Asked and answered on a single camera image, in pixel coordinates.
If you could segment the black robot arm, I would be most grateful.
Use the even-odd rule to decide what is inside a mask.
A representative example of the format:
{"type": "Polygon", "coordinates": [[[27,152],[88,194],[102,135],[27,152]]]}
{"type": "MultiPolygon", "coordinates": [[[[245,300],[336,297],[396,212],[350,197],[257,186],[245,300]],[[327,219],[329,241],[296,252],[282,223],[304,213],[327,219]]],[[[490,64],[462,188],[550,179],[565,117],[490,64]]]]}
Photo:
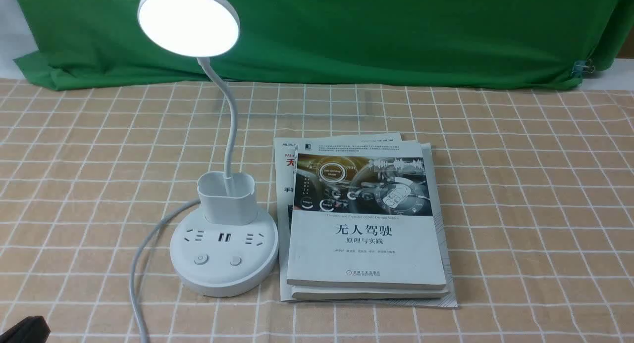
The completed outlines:
{"type": "Polygon", "coordinates": [[[0,337],[1,343],[45,343],[51,330],[43,316],[27,316],[0,337]]]}

